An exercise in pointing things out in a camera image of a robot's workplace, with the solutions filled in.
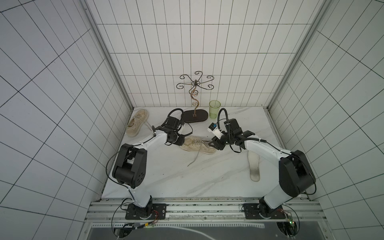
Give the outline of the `beige lace sneaker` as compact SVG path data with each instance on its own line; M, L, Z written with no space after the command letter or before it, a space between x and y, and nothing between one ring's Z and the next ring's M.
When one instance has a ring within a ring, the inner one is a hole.
M149 115L146 109L137 111L126 127L126 135L128 137L137 136L143 125L152 130L152 126L148 123Z
M188 167L197 160L200 153L213 155L217 151L215 148L209 146L208 140L194 136L186 137L180 148L187 152L197 152L194 160L188 164Z

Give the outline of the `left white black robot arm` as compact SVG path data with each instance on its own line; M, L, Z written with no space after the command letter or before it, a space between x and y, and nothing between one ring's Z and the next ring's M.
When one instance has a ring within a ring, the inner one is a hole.
M184 110L173 109L160 126L152 126L151 136L133 145L123 144L112 156L115 163L110 180L127 188L133 200L128 210L142 219L150 218L154 212L152 196L140 187L146 176L148 153L154 153L162 145L183 145L185 138L192 134L181 133L184 115Z

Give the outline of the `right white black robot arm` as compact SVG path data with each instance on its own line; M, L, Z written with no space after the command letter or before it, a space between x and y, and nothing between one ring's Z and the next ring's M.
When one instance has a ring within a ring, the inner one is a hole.
M262 219L270 219L286 202L296 198L316 183L313 171L305 154L299 150L290 152L278 148L266 140L256 138L255 133L243 131L236 119L229 119L228 112L222 108L218 112L225 113L224 125L226 131L220 127L220 119L212 123L208 130L215 136L209 146L222 151L225 146L238 146L240 150L247 150L259 155L272 163L279 171L279 183L259 200L256 213Z

